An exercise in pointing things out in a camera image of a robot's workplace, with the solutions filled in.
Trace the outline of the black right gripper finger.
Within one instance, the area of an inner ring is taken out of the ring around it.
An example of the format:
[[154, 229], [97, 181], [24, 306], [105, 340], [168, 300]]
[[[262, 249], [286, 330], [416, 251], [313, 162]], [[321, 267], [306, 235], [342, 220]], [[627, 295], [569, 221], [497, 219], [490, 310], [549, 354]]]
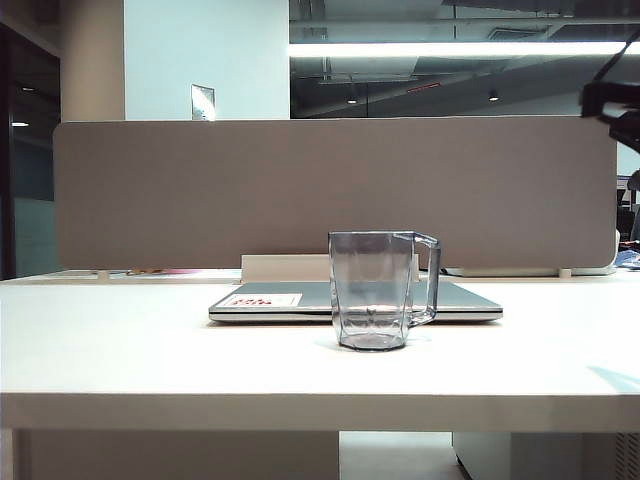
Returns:
[[591, 82], [581, 92], [581, 116], [614, 119], [639, 110], [639, 84]]
[[640, 146], [639, 112], [627, 111], [619, 117], [608, 117], [609, 136], [626, 146]]

